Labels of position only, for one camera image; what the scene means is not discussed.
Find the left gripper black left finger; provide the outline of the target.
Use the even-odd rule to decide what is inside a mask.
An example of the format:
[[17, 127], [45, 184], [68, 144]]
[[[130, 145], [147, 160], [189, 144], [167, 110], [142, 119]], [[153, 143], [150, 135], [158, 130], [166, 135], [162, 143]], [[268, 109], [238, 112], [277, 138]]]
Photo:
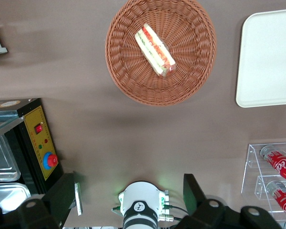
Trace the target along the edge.
[[43, 197], [29, 198], [6, 214], [0, 208], [0, 229], [61, 229], [75, 201], [74, 185], [74, 174], [65, 173]]

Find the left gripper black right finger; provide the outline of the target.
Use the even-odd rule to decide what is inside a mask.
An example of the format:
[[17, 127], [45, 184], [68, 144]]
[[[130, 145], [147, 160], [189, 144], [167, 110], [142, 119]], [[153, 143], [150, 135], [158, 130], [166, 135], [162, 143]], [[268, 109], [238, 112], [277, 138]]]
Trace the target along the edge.
[[280, 229], [263, 208], [244, 206], [240, 212], [207, 198], [193, 174], [184, 174], [183, 198], [188, 215], [176, 229]]

